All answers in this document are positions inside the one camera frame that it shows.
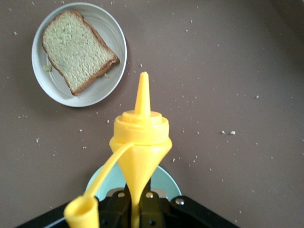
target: slice of bread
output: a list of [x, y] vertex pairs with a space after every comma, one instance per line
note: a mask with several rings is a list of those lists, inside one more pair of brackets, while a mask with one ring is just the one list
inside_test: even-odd
[[48, 24], [42, 46], [73, 95], [119, 63], [92, 25], [75, 10], [61, 12]]

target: mustard bottle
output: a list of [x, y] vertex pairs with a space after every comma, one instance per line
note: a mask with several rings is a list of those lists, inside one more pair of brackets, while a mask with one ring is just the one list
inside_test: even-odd
[[146, 72], [140, 75], [135, 109], [116, 117], [114, 135], [109, 144], [112, 156], [85, 193], [68, 203], [64, 210], [70, 228], [99, 228], [98, 202], [94, 195], [117, 161], [131, 194], [131, 227], [139, 227], [142, 191], [172, 147], [168, 120], [150, 110], [149, 76]]
[[140, 75], [135, 109], [123, 112], [114, 122], [114, 135], [109, 142], [113, 153], [126, 143], [134, 145], [119, 158], [118, 164], [131, 194], [131, 227], [138, 228], [142, 191], [159, 163], [172, 148], [169, 121], [150, 108], [147, 72]]

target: cap lid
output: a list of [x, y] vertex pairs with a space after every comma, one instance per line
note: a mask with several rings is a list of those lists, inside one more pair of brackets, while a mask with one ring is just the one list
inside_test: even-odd
[[135, 109], [116, 117], [114, 138], [138, 145], [159, 144], [169, 138], [169, 121], [162, 114], [151, 111], [147, 72], [140, 75]]

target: squeeze bottle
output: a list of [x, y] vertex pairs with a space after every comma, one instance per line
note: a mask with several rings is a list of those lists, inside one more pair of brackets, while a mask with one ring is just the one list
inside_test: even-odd
[[138, 228], [143, 189], [172, 147], [169, 121], [162, 114], [151, 111], [147, 72], [140, 75], [135, 109], [123, 112], [114, 122], [114, 135], [109, 142], [112, 152], [126, 143], [134, 145], [119, 158], [118, 164], [131, 195], [131, 227]]

